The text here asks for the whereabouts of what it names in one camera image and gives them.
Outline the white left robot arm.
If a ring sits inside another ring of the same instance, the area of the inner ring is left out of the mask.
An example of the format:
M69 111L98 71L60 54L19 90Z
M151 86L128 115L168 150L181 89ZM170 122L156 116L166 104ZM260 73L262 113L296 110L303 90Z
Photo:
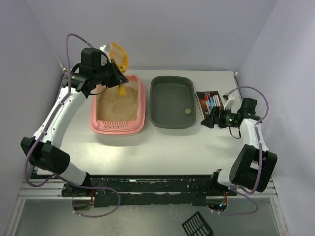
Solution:
M48 117L32 137L21 141L27 165L47 170L72 185L90 188L91 176L74 165L60 147L75 113L98 85L112 88L128 82L110 58L110 51L108 44L81 51L81 61L64 75L59 97Z

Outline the black slotted spatula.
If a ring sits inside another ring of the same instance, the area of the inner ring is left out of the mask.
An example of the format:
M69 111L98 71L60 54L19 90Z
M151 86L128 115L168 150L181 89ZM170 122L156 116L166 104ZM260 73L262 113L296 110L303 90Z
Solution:
M182 227L188 236L213 236L214 232L209 224L205 221L203 216L197 211L188 220L186 220Z

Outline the dark grey plastic tray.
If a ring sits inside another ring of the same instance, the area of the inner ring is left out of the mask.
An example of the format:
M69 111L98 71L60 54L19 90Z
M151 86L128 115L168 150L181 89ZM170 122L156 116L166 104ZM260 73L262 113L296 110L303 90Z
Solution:
M151 81L149 119L158 128L186 129L196 121L193 82L181 76L157 76ZM185 109L191 109L186 115Z

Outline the pink litter box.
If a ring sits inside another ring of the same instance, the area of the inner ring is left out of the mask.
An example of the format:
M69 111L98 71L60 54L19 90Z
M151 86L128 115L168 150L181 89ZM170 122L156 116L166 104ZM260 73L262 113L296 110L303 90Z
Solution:
M107 89L105 86L96 87L96 95L93 97L92 110L90 116L90 128L95 133L106 135L128 135L138 133L145 122L146 113L146 93L145 86L136 75L126 75L129 82L124 84L124 88L130 87L138 90L138 110L137 118L132 121L102 121L97 119L97 102L100 95Z

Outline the aluminium frame rail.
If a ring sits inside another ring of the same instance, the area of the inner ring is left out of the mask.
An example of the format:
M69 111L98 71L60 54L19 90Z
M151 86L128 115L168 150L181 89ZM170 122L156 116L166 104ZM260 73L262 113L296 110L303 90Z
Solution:
M113 188L121 194L141 195L152 193L156 195L179 195L191 193L199 197L219 197L223 195L222 190L212 190L209 180L196 179L92 179L92 183L98 186L104 183L106 187ZM22 183L19 197L24 199L53 199L57 197L86 197L91 195L91 190L74 189L68 183L51 179L41 187L31 187L26 182Z

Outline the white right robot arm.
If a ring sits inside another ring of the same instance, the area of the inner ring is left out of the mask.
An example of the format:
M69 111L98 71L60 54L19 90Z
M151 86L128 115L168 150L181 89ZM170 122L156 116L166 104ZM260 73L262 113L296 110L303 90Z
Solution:
M256 115L257 101L245 98L236 113L231 108L235 98L224 95L226 104L223 107L215 106L201 125L208 128L237 128L243 147L233 163L229 182L233 185L243 187L249 192L263 192L271 178L272 172L278 160L266 146L261 132L262 118Z

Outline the pink cap white marker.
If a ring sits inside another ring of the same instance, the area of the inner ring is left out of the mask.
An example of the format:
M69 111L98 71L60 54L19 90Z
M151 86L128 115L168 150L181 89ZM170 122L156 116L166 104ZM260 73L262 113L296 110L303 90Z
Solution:
M219 94L216 94L216 99L217 99L218 105L221 107L222 103L221 103L221 99L220 99L220 95Z

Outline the dark hardcover book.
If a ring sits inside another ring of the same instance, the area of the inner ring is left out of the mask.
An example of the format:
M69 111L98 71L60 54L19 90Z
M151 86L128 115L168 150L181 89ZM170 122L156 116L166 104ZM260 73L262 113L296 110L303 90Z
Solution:
M205 119L208 117L208 115L210 114L212 109L210 107L209 101L204 102L202 99L199 98L199 93L201 93L201 92L206 92L208 94L209 98L210 97L213 98L213 95L219 94L219 92L218 91L197 91L196 92L197 103L199 105L202 117L203 117L203 119Z

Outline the yellow litter scoop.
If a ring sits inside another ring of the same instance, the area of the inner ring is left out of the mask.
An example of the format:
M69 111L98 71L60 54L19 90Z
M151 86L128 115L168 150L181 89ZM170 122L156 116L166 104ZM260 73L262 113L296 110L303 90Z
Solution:
M111 44L111 53L110 53L110 58L114 59L115 62L119 63L120 65L124 66L124 71L122 72L123 74L127 71L128 69L128 56L126 51L119 46L117 43L112 42Z

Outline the light blue correction tape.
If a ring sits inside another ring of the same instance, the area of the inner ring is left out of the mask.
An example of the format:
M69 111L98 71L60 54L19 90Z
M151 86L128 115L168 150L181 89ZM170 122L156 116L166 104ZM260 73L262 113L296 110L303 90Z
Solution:
M215 106L215 103L214 103L212 97L209 98L209 103L210 103L210 107L211 107L211 109L212 109L212 108Z

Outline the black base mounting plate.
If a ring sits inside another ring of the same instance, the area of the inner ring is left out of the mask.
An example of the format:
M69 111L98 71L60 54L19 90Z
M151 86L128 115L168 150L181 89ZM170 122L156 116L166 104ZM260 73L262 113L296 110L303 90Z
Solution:
M206 206L208 197L222 198L225 193L235 196L227 186L211 175L92 175L92 189L66 183L62 196L94 197L95 207L180 205Z

